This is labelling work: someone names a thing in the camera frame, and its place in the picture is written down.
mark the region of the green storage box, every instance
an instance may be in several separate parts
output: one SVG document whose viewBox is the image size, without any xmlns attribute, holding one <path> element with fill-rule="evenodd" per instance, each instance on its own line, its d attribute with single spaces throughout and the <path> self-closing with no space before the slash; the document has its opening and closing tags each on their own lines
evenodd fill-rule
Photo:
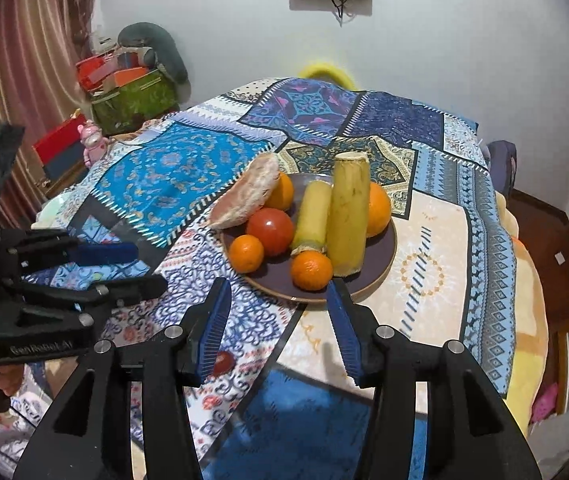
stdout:
<svg viewBox="0 0 569 480">
<path fill-rule="evenodd" d="M 144 121 L 178 109 L 176 88 L 159 70 L 91 100 L 94 119 L 104 135 L 138 130 Z"/>
</svg>

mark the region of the patchwork tablecloth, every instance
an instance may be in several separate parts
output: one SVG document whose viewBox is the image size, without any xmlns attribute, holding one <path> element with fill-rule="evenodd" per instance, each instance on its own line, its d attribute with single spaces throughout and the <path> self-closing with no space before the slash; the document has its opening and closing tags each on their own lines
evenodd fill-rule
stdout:
<svg viewBox="0 0 569 480">
<path fill-rule="evenodd" d="M 214 278 L 227 277 L 233 302 L 222 349 L 236 365 L 187 391 L 204 477 L 284 480 L 304 471 L 304 478 L 350 478 L 372 391 L 346 376 L 324 310 L 271 298 L 231 269 L 206 226 L 208 211 L 266 150 L 278 153 L 288 173 L 330 173 L 336 153 L 368 152 L 373 180 L 393 198 L 397 253 L 388 277 L 360 303 L 413 340 L 441 346 L 459 338 L 506 397 L 517 262 L 476 130 L 472 121 L 384 92 L 298 78 L 253 82 L 115 144 L 64 205 L 54 226 L 95 242 L 136 242 L 138 262 L 70 264 L 31 279 L 84 288 L 162 273 L 167 294 L 117 310 L 107 323 L 104 336 L 123 345 L 179 322 Z M 138 443 L 140 394 L 134 384 Z M 24 408 L 20 396 L 14 402 Z M 411 477 L 421 478 L 425 384 L 416 408 Z"/>
</svg>

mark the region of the silver bolt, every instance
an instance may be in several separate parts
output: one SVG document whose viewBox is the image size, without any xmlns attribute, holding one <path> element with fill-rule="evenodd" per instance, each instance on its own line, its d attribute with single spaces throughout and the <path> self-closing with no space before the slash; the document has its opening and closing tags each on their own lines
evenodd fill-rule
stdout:
<svg viewBox="0 0 569 480">
<path fill-rule="evenodd" d="M 180 325 L 171 325 L 165 328 L 165 336 L 169 339 L 175 339 L 181 336 L 183 333 L 182 327 Z"/>
<path fill-rule="evenodd" d="M 395 335 L 395 330 L 389 325 L 380 325 L 375 329 L 375 333 L 383 339 L 391 339 Z"/>
<path fill-rule="evenodd" d="M 111 348 L 111 342 L 107 339 L 101 339 L 95 345 L 93 345 L 93 350 L 99 354 L 108 352 Z"/>
<path fill-rule="evenodd" d="M 93 325 L 93 317 L 88 312 L 83 312 L 78 316 L 78 320 L 80 321 L 82 326 L 91 326 Z"/>
<path fill-rule="evenodd" d="M 464 345 L 456 340 L 449 341 L 446 343 L 447 348 L 454 354 L 461 354 L 464 352 Z"/>
</svg>

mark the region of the red tomato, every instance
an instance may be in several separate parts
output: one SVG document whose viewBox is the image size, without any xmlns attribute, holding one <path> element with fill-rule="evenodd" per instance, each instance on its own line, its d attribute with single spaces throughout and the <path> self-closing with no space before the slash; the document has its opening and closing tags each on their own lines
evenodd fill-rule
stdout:
<svg viewBox="0 0 569 480">
<path fill-rule="evenodd" d="M 293 222 L 279 209 L 265 207 L 248 219 L 247 234 L 262 242 L 264 254 L 277 256 L 289 248 L 293 241 Z"/>
</svg>

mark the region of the yellow ring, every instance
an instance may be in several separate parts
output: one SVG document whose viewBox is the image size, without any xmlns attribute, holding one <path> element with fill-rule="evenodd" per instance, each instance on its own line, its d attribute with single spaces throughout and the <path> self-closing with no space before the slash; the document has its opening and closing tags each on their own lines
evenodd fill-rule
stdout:
<svg viewBox="0 0 569 480">
<path fill-rule="evenodd" d="M 318 79 L 322 76 L 332 79 L 338 86 L 346 90 L 357 90 L 353 80 L 346 75 L 346 72 L 329 63 L 314 63 L 306 66 L 298 73 L 298 77 L 304 79 Z"/>
</svg>

